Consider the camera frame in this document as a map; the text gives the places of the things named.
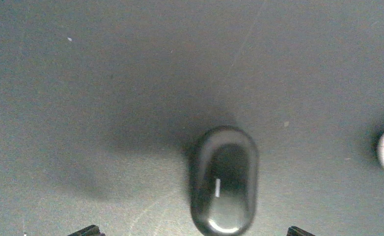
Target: white speck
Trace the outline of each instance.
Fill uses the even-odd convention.
[[[221,188],[221,179],[215,180],[215,197],[219,198],[219,189]]]

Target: black knob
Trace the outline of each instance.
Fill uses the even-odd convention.
[[[207,236],[244,233],[254,218],[258,151],[244,131],[220,126],[208,131],[193,154],[191,213]]]

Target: white indicator line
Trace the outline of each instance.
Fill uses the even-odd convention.
[[[221,188],[221,179],[215,180],[215,197],[219,198],[219,189]]]

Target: matte surface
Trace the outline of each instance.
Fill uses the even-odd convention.
[[[384,3],[0,1],[0,235],[197,236],[181,147],[232,123],[246,235],[384,235]]]

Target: scratch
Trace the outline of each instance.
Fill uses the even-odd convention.
[[[25,221],[24,221],[24,215],[23,215],[22,219],[23,219],[23,235],[27,236],[27,234],[26,234],[26,225],[25,225]]]
[[[254,17],[253,23],[251,24],[250,28],[248,29],[248,32],[247,32],[246,36],[244,37],[243,42],[242,42],[240,48],[238,49],[238,52],[235,54],[234,59],[233,59],[233,61],[232,61],[232,63],[231,63],[230,68],[228,69],[227,77],[228,77],[229,74],[231,73],[231,69],[232,69],[232,67],[233,67],[233,66],[235,65],[235,63],[237,62],[237,59],[238,59],[238,57],[240,56],[240,53],[241,53],[241,51],[243,50],[243,48],[244,48],[244,46],[245,46],[245,44],[246,44],[248,38],[250,37],[251,32],[253,31],[253,28],[254,28],[254,26],[256,25],[256,23],[257,23],[257,21],[258,21],[258,18],[259,18],[260,15],[261,15],[261,12],[264,10],[264,6],[266,5],[266,2],[267,2],[267,0],[264,0],[264,2],[261,4],[260,9],[259,9],[258,12],[257,12],[257,15]]]
[[[23,25],[20,27],[21,32],[20,32],[20,42],[19,42],[19,53],[16,56],[16,60],[17,61],[19,59],[23,58],[23,46],[24,46],[24,39],[25,39],[25,27],[27,25],[28,13],[29,13],[29,9],[28,9],[28,5],[27,5],[26,6],[26,12],[24,14],[24,20],[22,22]]]
[[[137,224],[138,220],[143,217],[144,214],[146,214],[147,212],[150,211],[150,209],[152,207],[154,207],[154,205],[156,205],[157,203],[159,203],[160,201],[164,200],[164,199],[167,199],[170,195],[174,194],[176,192],[176,190],[173,190],[172,192],[162,196],[161,198],[157,199],[155,202],[153,202],[152,204],[150,204],[149,206],[147,206],[131,223],[130,225],[130,232],[129,232],[129,236],[132,235],[132,232],[133,232],[133,228],[134,226]]]
[[[154,233],[153,233],[153,236],[157,236],[157,232],[160,230],[160,227],[162,226],[162,222],[163,222],[163,219],[164,219],[164,215],[166,214],[168,208],[166,208],[163,213],[160,215],[160,220],[157,224],[157,227],[154,229]]]

